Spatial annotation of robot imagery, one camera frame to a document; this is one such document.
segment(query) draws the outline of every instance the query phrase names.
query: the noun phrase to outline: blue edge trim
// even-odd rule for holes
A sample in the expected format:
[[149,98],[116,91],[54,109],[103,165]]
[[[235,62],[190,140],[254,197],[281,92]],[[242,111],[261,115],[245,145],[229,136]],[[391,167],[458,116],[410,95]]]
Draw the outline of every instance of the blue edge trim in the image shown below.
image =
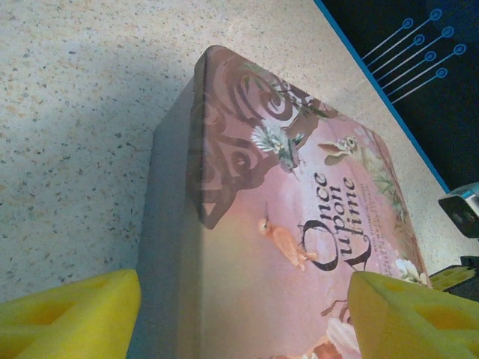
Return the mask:
[[416,151],[418,151],[419,155],[421,156],[421,158],[426,163],[426,166],[429,168],[429,171],[431,171],[431,173],[436,178],[437,182],[440,184],[442,189],[446,193],[448,193],[450,191],[449,187],[446,185],[444,180],[441,178],[441,176],[439,175],[439,172],[436,170],[433,163],[426,156],[426,153],[423,151],[423,149],[419,145],[418,141],[412,135],[411,131],[409,131],[409,128],[404,123],[401,116],[397,113],[396,108],[394,108],[391,101],[389,101],[388,97],[386,96],[384,91],[381,89],[381,87],[379,86],[376,79],[373,77],[373,75],[369,71],[369,69],[366,67],[363,60],[359,56],[359,54],[356,52],[356,50],[354,50],[353,45],[351,45],[350,41],[347,39],[346,35],[343,33],[343,31],[339,27],[338,23],[336,22],[336,20],[332,17],[329,10],[326,8],[326,6],[320,0],[314,0],[314,2],[316,3],[316,6],[318,6],[318,8],[321,10],[321,12],[325,16],[325,18],[328,20],[331,27],[335,30],[336,35],[338,35],[339,38],[341,39],[341,41],[343,41],[343,44],[346,46],[346,48],[348,49],[348,51],[350,52],[350,54],[354,58],[354,61],[356,61],[356,63],[359,65],[359,67],[361,67],[362,72],[366,75],[367,79],[373,85],[374,89],[379,94],[382,101],[388,107],[388,110],[392,113],[392,115],[396,119],[397,123],[399,124],[400,128],[404,131],[404,133],[406,133],[406,136],[412,142],[412,145],[414,146]]

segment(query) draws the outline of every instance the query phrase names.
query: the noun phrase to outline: pink book cover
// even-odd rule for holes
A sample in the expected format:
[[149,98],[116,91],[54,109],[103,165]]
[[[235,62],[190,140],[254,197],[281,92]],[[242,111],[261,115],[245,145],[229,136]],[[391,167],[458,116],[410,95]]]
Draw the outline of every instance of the pink book cover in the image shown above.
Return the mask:
[[429,286],[384,142],[220,46],[194,81],[199,357],[360,358],[352,273]]

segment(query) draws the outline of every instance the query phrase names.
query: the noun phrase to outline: granite countertop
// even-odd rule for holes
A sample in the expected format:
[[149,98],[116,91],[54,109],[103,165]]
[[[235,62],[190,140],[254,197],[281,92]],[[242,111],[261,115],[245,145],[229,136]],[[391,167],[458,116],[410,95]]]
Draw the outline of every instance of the granite countertop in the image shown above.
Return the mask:
[[430,273],[479,255],[312,1],[7,0],[0,35],[0,301],[135,266],[153,131],[213,44],[383,137]]

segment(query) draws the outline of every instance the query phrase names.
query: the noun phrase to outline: orange bird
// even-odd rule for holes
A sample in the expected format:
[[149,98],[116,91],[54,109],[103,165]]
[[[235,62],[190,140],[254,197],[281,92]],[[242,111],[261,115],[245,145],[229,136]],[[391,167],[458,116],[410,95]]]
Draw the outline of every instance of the orange bird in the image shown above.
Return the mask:
[[296,243],[293,234],[286,227],[275,226],[269,222],[268,206],[266,205],[264,218],[258,224],[260,233],[268,238],[283,253],[287,260],[302,271],[305,270],[306,260],[317,260],[314,252],[306,252],[301,245]]

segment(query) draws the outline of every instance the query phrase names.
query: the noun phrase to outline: white speckled surface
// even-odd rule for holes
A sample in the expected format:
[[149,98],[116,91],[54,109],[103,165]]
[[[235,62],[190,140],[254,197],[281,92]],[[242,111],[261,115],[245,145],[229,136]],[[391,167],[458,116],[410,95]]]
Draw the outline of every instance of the white speckled surface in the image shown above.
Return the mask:
[[0,13],[0,301],[133,267],[153,130],[220,44],[376,130],[431,273],[479,255],[309,0],[11,1]]

